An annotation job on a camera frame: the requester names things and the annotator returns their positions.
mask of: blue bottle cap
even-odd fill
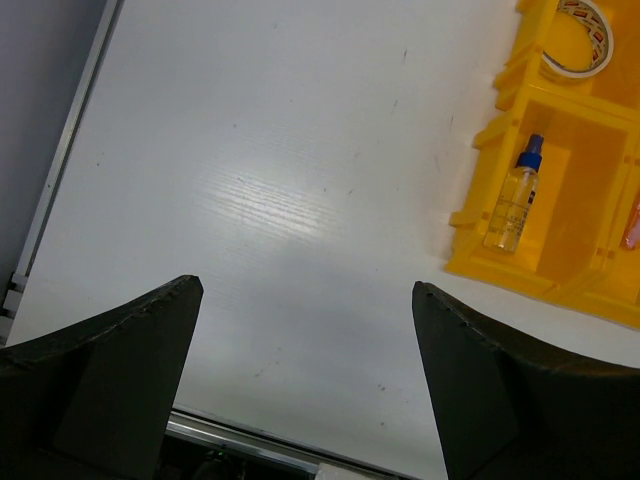
[[[533,168],[536,172],[540,170],[543,144],[544,137],[542,135],[531,135],[527,148],[520,154],[520,157],[518,157],[516,167],[529,167]]]

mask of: roll of tape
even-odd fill
[[[582,80],[597,75],[609,65],[613,57],[613,32],[607,17],[591,0],[560,0],[557,11],[571,15],[588,30],[593,51],[592,61],[586,70],[571,70],[544,52],[542,74],[556,82]]]

